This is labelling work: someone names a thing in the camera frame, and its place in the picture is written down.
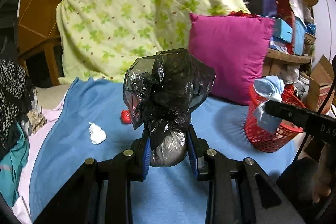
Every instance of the pink pillow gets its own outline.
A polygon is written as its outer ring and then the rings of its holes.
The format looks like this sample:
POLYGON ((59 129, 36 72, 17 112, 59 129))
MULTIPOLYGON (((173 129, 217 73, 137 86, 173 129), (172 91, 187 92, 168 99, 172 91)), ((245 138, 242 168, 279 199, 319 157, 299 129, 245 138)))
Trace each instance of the pink pillow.
POLYGON ((263 73, 274 20, 190 14, 189 52, 216 71, 211 94, 248 105, 248 89, 263 73))

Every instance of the red object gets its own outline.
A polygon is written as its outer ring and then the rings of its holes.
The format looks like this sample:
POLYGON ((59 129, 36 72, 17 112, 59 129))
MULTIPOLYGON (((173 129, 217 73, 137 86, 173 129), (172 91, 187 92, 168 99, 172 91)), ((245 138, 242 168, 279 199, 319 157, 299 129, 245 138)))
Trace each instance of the red object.
POLYGON ((294 85, 293 84, 285 84, 285 90, 294 94, 294 85))
POLYGON ((289 54, 294 54, 295 46, 295 15, 289 4, 289 0, 277 0, 277 17, 284 20, 293 28, 292 43, 285 43, 289 54))
POLYGON ((121 121, 126 124, 132 123, 131 114, 129 113, 129 110, 121 111, 121 121))
MULTIPOLYGON (((253 85, 250 87, 249 93, 251 96, 251 102, 245 122, 245 134, 255 148, 263 152, 275 152, 288 143, 297 134, 303 132, 302 128, 289 126, 289 122, 282 122, 275 133, 268 133, 258 127, 257 119, 253 116, 253 112, 261 102, 266 100, 266 98, 258 95, 255 92, 253 85)), ((281 97, 282 102, 284 103, 305 108, 305 105, 287 90, 284 90, 281 97)))
POLYGON ((257 15, 251 15, 251 14, 246 14, 243 11, 238 11, 238 12, 234 12, 231 11, 229 16, 235 16, 235 17, 259 17, 257 15))

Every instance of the black and white patterned cloth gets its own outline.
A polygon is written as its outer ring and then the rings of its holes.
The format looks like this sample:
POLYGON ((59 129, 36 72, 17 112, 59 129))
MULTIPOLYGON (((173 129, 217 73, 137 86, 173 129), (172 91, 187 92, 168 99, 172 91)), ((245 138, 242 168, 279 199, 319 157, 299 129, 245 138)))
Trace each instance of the black and white patterned cloth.
POLYGON ((0 60, 0 148, 7 150, 9 128, 21 112, 26 86, 25 69, 11 60, 0 60))

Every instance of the blue bedsheet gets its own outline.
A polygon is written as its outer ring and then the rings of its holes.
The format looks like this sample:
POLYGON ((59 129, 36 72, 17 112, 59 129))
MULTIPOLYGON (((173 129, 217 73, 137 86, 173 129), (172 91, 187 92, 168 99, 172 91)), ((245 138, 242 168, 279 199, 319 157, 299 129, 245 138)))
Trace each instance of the blue bedsheet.
MULTIPOLYGON (((113 158, 140 138, 143 128, 120 122, 125 109, 122 84, 107 80, 76 79, 66 95, 63 112, 49 132, 35 162, 30 181, 32 220, 43 210, 62 185, 88 157, 97 161, 113 158), (93 145, 89 122, 99 125, 107 139, 93 145)), ((289 143, 275 153, 253 148, 244 134, 247 107, 208 98, 192 113, 196 134, 228 158, 254 158, 277 178, 294 158, 289 143)), ((132 182, 132 209, 135 224, 203 224, 208 183, 197 182, 188 160, 170 168, 150 167, 144 182, 132 182)))

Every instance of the blue box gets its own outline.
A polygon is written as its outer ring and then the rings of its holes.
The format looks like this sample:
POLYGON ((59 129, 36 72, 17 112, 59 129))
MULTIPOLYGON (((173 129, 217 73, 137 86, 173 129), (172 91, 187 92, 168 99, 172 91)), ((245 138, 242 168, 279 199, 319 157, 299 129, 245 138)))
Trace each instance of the blue box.
POLYGON ((271 38, 269 48, 277 50, 279 52, 288 53, 285 41, 278 37, 271 38))
POLYGON ((286 43, 292 43, 293 28, 289 26, 288 23, 283 21, 281 18, 276 17, 268 17, 268 18, 275 20, 273 27, 274 28, 273 36, 284 40, 286 43))
POLYGON ((295 17, 295 45, 294 54, 303 54, 303 44, 305 42, 305 32, 307 31, 306 25, 299 19, 295 17))

